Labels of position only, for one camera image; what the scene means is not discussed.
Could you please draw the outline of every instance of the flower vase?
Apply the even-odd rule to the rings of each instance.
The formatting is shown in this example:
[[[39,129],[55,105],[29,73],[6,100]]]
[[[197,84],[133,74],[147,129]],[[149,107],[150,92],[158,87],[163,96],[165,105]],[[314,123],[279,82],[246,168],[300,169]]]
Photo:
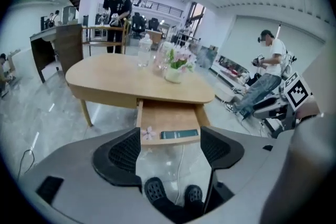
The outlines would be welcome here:
[[[182,82],[182,73],[177,69],[168,67],[164,78],[167,81],[172,83],[181,83]]]

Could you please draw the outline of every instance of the open drawer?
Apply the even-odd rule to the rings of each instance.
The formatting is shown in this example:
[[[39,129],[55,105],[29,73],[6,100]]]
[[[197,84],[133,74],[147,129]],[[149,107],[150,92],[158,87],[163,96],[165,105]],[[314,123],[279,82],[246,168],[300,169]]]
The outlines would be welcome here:
[[[153,140],[141,140],[143,146],[177,145],[197,142],[200,126],[210,126],[202,104],[184,104],[154,100],[140,100],[137,127],[146,130],[149,126],[156,133]],[[198,136],[160,139],[162,131],[198,130]]]

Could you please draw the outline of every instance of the gray tiled floor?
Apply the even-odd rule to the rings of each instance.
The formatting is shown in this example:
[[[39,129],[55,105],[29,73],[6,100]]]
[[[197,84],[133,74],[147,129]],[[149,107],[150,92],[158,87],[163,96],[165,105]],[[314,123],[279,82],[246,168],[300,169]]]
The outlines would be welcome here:
[[[106,53],[104,48],[92,49],[92,54],[101,53]],[[127,48],[127,54],[136,55],[137,47]],[[85,48],[84,55],[88,57],[88,48]],[[92,128],[88,128],[80,104],[67,87],[64,75],[55,72],[55,67],[52,67],[45,71],[51,74],[48,75],[50,78],[46,83],[42,84],[36,70],[31,67],[34,62],[29,57],[26,58],[23,65],[29,67],[21,67],[26,73],[0,101],[0,145],[8,167],[15,176],[23,152],[32,146],[35,162],[40,162],[65,144],[135,125],[136,110],[88,103],[94,123]],[[210,85],[214,86],[216,83],[215,76],[208,70],[197,68],[196,72],[204,76]],[[260,133],[257,120],[246,121],[242,126],[237,117],[229,113],[217,99],[207,104],[205,110],[215,127],[267,136],[263,130]],[[31,161],[31,155],[24,158],[22,171],[29,167]],[[183,190],[189,184],[201,186],[205,198],[211,168],[200,144],[196,143],[143,149],[136,171],[144,183],[152,176],[161,178],[168,197],[173,201],[177,198],[179,188],[181,195],[178,202],[181,203]]]

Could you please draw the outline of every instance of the man in black shirt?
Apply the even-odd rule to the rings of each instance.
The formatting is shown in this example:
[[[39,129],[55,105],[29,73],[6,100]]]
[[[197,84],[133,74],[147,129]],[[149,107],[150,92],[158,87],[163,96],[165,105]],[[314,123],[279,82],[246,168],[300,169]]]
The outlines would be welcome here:
[[[111,17],[113,14],[117,13],[118,18],[117,24],[112,23],[112,26],[117,27],[123,27],[124,25],[124,18],[128,19],[132,12],[132,2],[131,0],[104,0],[103,8],[105,10],[111,10],[109,22],[111,22]],[[122,31],[115,31],[115,30],[109,30],[107,33],[107,41],[114,41],[114,35],[115,35],[115,41],[121,42],[122,40]],[[113,53],[113,47],[107,47],[108,53]],[[116,46],[116,53],[121,53],[121,46]]]

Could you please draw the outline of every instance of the railing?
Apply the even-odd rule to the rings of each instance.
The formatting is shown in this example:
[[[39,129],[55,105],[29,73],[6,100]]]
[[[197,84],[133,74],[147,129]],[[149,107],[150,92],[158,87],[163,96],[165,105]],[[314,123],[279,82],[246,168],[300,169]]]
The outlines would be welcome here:
[[[131,0],[131,2],[135,7],[142,7],[142,8],[158,10],[159,12],[169,13],[177,17],[181,17],[183,13],[183,10],[181,9],[167,6],[161,3],[157,3],[157,2],[152,2],[149,0]]]

